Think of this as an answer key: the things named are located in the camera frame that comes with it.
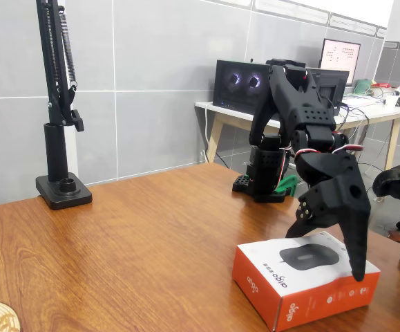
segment green object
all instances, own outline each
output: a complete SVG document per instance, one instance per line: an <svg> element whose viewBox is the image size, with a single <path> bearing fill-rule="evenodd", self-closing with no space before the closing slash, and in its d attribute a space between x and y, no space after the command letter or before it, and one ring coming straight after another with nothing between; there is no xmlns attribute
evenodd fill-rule
<svg viewBox="0 0 400 332"><path fill-rule="evenodd" d="M370 90L370 87L372 86L372 81L371 80L357 80L356 81L356 86L353 90L354 95L370 95L372 92Z"/></svg>
<svg viewBox="0 0 400 332"><path fill-rule="evenodd" d="M298 178L295 175L290 175L280 181L275 189L275 192L280 194L285 192L287 189L291 188L290 196L295 197L296 186L298 185Z"/></svg>

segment screw hole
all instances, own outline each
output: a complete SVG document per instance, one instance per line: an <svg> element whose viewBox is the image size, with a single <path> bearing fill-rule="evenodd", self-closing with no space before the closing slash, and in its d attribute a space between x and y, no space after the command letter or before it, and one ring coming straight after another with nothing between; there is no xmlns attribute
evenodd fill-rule
<svg viewBox="0 0 400 332"><path fill-rule="evenodd" d="M351 186L350 186L350 194L351 194L354 198L358 199L359 197L361 197L361 189L359 189L358 186L351 185Z"/></svg>

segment red object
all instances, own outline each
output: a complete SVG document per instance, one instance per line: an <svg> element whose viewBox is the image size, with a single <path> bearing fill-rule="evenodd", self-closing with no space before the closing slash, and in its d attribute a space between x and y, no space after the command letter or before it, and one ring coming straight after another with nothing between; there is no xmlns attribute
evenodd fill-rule
<svg viewBox="0 0 400 332"><path fill-rule="evenodd" d="M392 86L388 83L376 83L376 84L372 84L372 87L375 88L391 88Z"/></svg>

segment wooden table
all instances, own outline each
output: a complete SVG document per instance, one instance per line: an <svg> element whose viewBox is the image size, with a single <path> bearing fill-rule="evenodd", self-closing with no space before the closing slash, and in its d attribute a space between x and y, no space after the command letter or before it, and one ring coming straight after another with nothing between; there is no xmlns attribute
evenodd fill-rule
<svg viewBox="0 0 400 332"><path fill-rule="evenodd" d="M67 210L0 205L0 302L23 331L266 331L232 281L236 245L284 237L297 200L254 203L237 175L210 163L91 187ZM369 307L290 331L400 331L400 244L371 232L368 257Z"/></svg>
<svg viewBox="0 0 400 332"><path fill-rule="evenodd" d="M215 118L213 120L213 126L211 131L211 138L209 143L209 148L207 150L207 158L212 163L218 147L218 141L221 136L221 129L223 125L230 125L233 127L250 130L252 126L252 120L254 116L233 111L231 109L225 109L222 107L217 107L212 105L211 102L196 102L195 106L208 111L215 112ZM382 104L373 104L365 107L359 107L367 117L369 117L370 125L373 123L392 121L391 135L389 137L389 144L387 148L387 156L385 159L385 169L392 168L394 152L396 151L396 145L398 141L399 129L400 129L400 107L394 107L393 109L387 109ZM339 116L335 117L335 122L338 128L344 121L344 117L347 111L341 109ZM366 125L367 120L361 113L355 111L355 114L351 114L347 117L345 124L343 124L342 129L356 128L359 125ZM279 121L270 120L265 127L265 133L278 133L280 128Z"/></svg>

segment mouse box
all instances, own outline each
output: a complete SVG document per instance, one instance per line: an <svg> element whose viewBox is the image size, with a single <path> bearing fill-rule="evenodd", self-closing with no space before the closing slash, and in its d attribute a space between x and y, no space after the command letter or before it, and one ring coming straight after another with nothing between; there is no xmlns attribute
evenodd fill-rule
<svg viewBox="0 0 400 332"><path fill-rule="evenodd" d="M232 277L270 331L368 305L379 269L357 282L345 245L327 232L239 245Z"/></svg>

